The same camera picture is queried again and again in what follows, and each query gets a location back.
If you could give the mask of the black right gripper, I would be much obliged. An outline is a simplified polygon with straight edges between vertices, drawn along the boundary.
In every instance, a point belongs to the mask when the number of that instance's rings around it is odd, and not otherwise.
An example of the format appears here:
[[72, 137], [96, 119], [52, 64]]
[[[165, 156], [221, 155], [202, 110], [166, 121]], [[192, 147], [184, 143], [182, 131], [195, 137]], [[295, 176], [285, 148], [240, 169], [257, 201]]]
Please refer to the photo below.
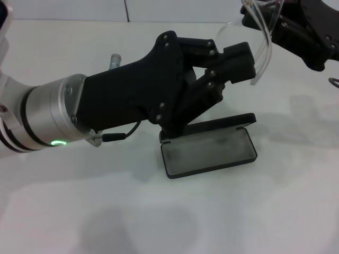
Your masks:
[[271, 38], [308, 68], [323, 71], [327, 52], [338, 60], [338, 11], [323, 1], [285, 0]]

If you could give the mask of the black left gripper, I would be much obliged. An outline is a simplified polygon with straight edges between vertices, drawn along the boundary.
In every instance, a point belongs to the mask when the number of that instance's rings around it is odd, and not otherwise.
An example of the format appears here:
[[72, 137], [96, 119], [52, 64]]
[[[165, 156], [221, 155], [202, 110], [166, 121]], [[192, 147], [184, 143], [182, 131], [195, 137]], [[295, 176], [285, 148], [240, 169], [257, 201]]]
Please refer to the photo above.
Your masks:
[[164, 32], [142, 59], [85, 78], [77, 120], [95, 131], [148, 120], [163, 124], [167, 137], [178, 137], [222, 99], [225, 88], [215, 70], [206, 70], [181, 96], [183, 74], [179, 38]]

